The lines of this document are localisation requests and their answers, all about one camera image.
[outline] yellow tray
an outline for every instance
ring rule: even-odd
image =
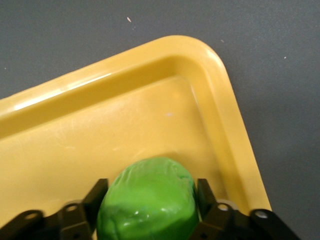
[[[222,61],[168,36],[0,100],[0,226],[29,209],[50,215],[153,156],[245,214],[271,208]]]

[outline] green object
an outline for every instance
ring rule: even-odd
[[[98,240],[187,240],[199,222],[190,173],[167,157],[138,161],[110,186]]]

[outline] yellow plastic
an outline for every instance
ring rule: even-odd
[[[0,100],[0,226],[29,209],[52,214],[155,156],[245,214],[271,209],[222,61],[168,36]]]

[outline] gray surface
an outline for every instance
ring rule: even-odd
[[[198,38],[227,68],[273,210],[320,239],[318,0],[26,2],[0,2],[0,98],[162,36]]]

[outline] green plastic vegetable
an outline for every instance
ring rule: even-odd
[[[98,240],[186,240],[199,221],[190,173],[167,157],[138,161],[110,186]]]

